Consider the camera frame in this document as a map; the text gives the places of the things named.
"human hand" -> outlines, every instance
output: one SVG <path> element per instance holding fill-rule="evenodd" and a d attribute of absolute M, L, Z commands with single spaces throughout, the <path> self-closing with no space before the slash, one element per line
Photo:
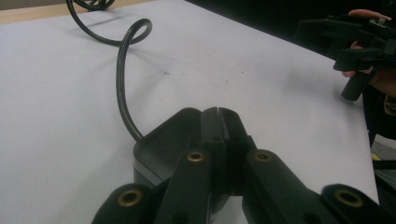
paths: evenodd
<path fill-rule="evenodd" d="M 391 18 L 388 16 L 366 9 L 351 10 L 348 14 L 351 16 L 362 16 L 373 19 L 385 18 L 388 21 L 391 20 Z M 351 48 L 361 49 L 361 46 L 359 46 L 356 42 L 354 42 L 351 45 Z M 370 74 L 371 68 L 361 72 Z M 354 77 L 356 75 L 356 72 L 347 71 L 347 72 L 343 72 L 342 74 L 344 75 L 344 77 Z M 396 98 L 396 68 L 387 67 L 376 72 L 371 78 L 369 84 L 375 87 L 376 89 L 378 89 L 379 91 L 382 91 L 385 94 L 390 95 L 393 98 Z"/>

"person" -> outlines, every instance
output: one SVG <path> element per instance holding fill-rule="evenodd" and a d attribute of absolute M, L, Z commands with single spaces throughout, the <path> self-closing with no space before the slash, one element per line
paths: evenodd
<path fill-rule="evenodd" d="M 354 9 L 348 14 L 351 16 L 392 20 L 391 16 L 367 9 Z M 356 42 L 351 47 L 353 49 L 361 48 Z M 354 77 L 356 72 L 345 71 L 342 74 L 345 77 Z M 367 87 L 363 92 L 367 128 L 375 130 L 375 134 L 378 133 L 384 137 L 396 140 L 396 68 L 386 67 L 379 70 L 373 75 L 369 84 L 370 87 Z"/>

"white surface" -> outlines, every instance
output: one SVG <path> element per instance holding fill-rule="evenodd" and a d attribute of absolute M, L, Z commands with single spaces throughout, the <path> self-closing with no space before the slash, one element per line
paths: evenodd
<path fill-rule="evenodd" d="M 183 1 L 81 18 L 117 39 L 152 20 L 126 67 L 143 134 L 183 107 L 223 106 L 312 190 L 343 183 L 377 200 L 361 106 L 340 100 L 347 81 L 331 60 Z M 118 49 L 69 16 L 1 25 L 0 49 L 0 223 L 91 222 L 112 190 L 133 181 L 134 140 L 115 94 Z M 239 204 L 228 206 L 217 223 L 246 222 Z"/>

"coiled cable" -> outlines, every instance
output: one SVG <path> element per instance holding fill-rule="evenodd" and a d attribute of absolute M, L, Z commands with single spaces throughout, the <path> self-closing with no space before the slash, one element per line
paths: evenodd
<path fill-rule="evenodd" d="M 91 0 L 89 4 L 85 3 L 83 0 L 74 0 L 79 6 L 84 7 L 88 10 L 105 10 L 108 6 L 113 4 L 115 0 L 99 0 L 97 5 L 95 3 L 97 0 Z M 122 117 L 122 121 L 125 124 L 126 129 L 131 134 L 132 138 L 137 142 L 143 138 L 143 135 L 137 127 L 134 125 L 134 121 L 131 118 L 131 115 L 128 110 L 128 105 L 126 103 L 126 96 L 125 96 L 125 59 L 126 54 L 128 51 L 128 47 L 132 44 L 138 43 L 145 39 L 152 29 L 152 23 L 148 19 L 142 19 L 135 22 L 126 32 L 124 38 L 119 40 L 111 40 L 104 38 L 102 36 L 97 35 L 93 31 L 91 31 L 84 23 L 79 19 L 76 10 L 73 6 L 73 0 L 66 0 L 67 8 L 71 16 L 73 17 L 76 24 L 87 34 L 90 35 L 92 38 L 98 40 L 101 43 L 120 47 L 119 55 L 117 58 L 117 72 L 116 72 L 116 86 L 117 86 L 117 103 L 120 110 L 120 115 Z M 136 33 L 143 27 L 146 27 L 145 31 L 142 34 L 135 37 Z"/>

